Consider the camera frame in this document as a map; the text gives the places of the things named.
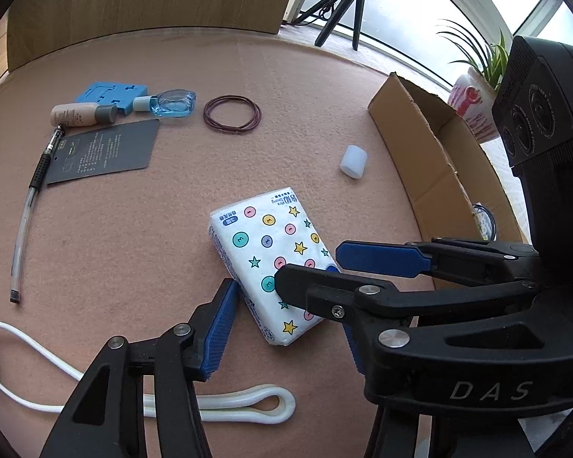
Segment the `table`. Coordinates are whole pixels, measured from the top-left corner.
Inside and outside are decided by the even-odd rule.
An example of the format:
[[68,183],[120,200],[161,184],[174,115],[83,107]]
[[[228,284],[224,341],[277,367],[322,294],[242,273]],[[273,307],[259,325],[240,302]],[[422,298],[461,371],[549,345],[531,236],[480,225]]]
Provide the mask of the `table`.
[[[288,185],[331,253],[345,239],[418,240],[410,202],[366,110],[384,80],[323,50],[216,29],[112,35],[15,70],[0,84],[0,320],[80,370],[113,335],[157,336],[187,320],[228,275],[208,238],[209,213]],[[42,191],[24,258],[23,301],[13,305],[11,254],[29,179],[52,132],[49,112],[94,81],[147,84],[150,93],[188,88],[197,92],[197,109],[161,121],[148,168]],[[246,135],[206,127],[203,105],[221,94],[255,100],[263,111],[259,127]],[[248,114],[243,105],[225,105],[215,116],[237,123]],[[338,169],[349,144],[369,154],[358,181]],[[432,287],[426,277],[395,282]],[[0,379],[44,404],[63,404],[74,388],[74,380],[5,332]],[[273,427],[205,424],[216,457],[362,456],[375,408],[364,399],[364,379],[338,324],[324,321],[293,345],[274,347],[241,302],[221,367],[197,390],[264,383],[293,392],[295,414]],[[23,458],[38,456],[54,421],[54,414],[0,393],[0,427]],[[147,442],[149,456],[159,456],[152,419]]]

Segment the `metal screw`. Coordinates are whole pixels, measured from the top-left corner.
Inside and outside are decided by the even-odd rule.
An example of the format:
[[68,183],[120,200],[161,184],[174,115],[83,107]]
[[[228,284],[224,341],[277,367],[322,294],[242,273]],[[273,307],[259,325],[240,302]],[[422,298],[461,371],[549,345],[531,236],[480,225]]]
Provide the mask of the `metal screw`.
[[401,348],[410,342],[410,335],[399,329],[388,329],[380,332],[377,340],[387,348]]
[[123,336],[114,336],[108,340],[108,347],[110,349],[118,349],[125,344]]
[[344,311],[343,306],[334,305],[333,308],[331,308],[331,315],[333,315],[336,319],[344,318],[345,314],[346,312]]
[[191,332],[191,326],[189,324],[176,324],[173,331],[177,336],[186,336]]
[[380,288],[377,286],[361,286],[359,287],[359,292],[362,292],[363,294],[377,294],[380,292]]

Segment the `box flap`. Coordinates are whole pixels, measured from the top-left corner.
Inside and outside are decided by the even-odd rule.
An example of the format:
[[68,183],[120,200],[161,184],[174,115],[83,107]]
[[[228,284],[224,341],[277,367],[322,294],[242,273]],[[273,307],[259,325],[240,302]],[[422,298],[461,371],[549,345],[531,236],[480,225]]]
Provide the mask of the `box flap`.
[[465,121],[454,115],[437,134],[465,188],[471,203],[481,203],[497,222],[497,239],[521,241],[516,216],[490,160],[475,140]]
[[444,149],[429,131],[429,124],[397,75],[388,76],[368,110],[395,162],[410,201],[415,201],[443,174],[447,163]]
[[423,240],[481,239],[471,206],[477,202],[494,215],[499,239],[522,240],[486,154],[442,99],[392,73],[368,111],[399,171]]

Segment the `camera lens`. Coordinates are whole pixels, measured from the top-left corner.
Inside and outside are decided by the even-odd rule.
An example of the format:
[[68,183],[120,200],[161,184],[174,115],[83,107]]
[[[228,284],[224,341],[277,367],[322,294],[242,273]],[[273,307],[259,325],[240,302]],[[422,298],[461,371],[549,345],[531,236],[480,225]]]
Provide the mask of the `camera lens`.
[[554,115],[552,108],[547,102],[545,95],[537,89],[530,91],[530,109],[545,136],[551,136],[554,133]]
[[526,120],[524,114],[518,108],[514,108],[511,118],[516,128],[516,136],[526,153],[530,153],[533,149],[533,137],[530,132],[529,122]]
[[514,144],[514,138],[512,137],[509,129],[507,127],[503,128],[503,132],[501,133],[501,137],[503,138],[503,144],[505,145],[505,149],[507,153],[511,156],[516,155],[516,145]]

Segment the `pocket tissue packet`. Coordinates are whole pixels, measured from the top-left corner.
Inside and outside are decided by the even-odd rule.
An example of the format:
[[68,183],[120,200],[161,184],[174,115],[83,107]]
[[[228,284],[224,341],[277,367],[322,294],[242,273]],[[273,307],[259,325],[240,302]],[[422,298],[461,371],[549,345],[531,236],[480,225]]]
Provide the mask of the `pocket tissue packet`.
[[274,273],[287,263],[338,271],[290,187],[212,212],[208,233],[269,344],[291,344],[321,321],[274,290]]

